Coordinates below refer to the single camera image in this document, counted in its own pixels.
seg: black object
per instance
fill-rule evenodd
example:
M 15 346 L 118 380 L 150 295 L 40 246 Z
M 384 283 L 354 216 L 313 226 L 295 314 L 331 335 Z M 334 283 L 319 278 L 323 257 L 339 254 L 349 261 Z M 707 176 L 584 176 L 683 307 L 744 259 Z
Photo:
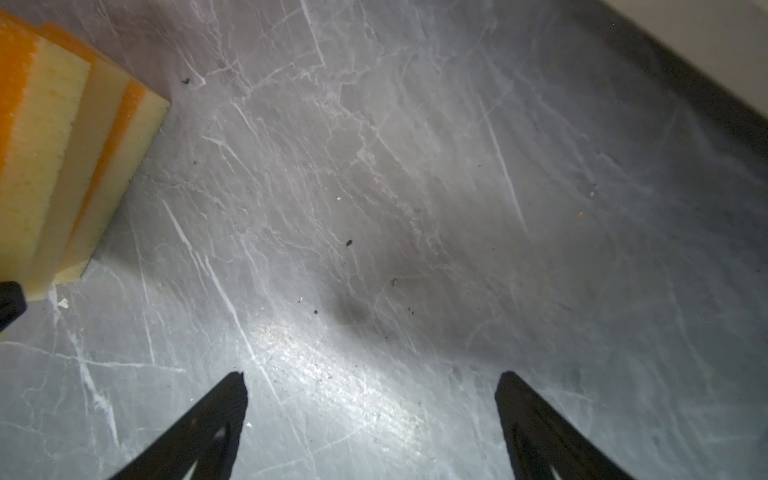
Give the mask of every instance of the black object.
M 22 286 L 16 282 L 0 282 L 0 332 L 26 311 Z
M 232 372 L 111 480 L 227 480 L 240 444 L 248 391 Z
M 558 414 L 523 379 L 506 372 L 496 407 L 516 480 L 633 480 Z

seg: white marble vein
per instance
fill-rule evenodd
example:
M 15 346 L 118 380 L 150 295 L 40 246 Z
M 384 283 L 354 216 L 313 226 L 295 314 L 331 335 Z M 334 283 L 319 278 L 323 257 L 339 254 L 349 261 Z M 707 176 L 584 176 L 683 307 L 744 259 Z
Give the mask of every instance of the white marble vein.
M 768 478 L 764 122 L 595 0 L 0 7 L 173 104 L 0 337 L 0 478 L 107 478 L 232 370 L 234 478 L 511 478 L 507 369 L 639 480 Z

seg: marble countertop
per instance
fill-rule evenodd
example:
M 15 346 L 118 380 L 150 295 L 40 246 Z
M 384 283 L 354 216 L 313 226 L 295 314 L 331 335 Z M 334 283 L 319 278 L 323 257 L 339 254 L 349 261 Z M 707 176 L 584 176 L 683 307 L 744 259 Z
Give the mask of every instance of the marble countertop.
M 107 478 L 233 370 L 233 478 L 511 478 L 505 370 L 638 480 L 768 476 L 768 155 L 601 4 L 0 6 L 173 104 L 0 337 L 0 478 Z

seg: stack of sponges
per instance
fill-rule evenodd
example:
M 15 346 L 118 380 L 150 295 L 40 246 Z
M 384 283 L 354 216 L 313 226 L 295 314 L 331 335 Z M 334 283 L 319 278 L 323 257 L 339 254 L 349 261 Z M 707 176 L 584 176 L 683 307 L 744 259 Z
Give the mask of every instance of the stack of sponges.
M 81 277 L 170 106 L 56 25 L 0 9 L 0 282 Z

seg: sponge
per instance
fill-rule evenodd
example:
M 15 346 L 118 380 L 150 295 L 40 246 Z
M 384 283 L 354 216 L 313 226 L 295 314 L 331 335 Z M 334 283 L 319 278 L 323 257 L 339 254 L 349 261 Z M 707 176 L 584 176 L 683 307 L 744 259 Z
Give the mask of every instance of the sponge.
M 72 133 L 59 171 L 51 206 L 42 227 L 29 274 L 23 281 L 27 301 L 45 298 L 61 262 L 101 149 L 118 113 L 131 76 L 102 58 L 101 53 L 52 23 L 43 37 L 91 64 Z
M 0 281 L 21 281 L 91 64 L 0 10 L 0 69 Z
M 169 107 L 167 100 L 139 81 L 128 84 L 54 283 L 82 276 Z

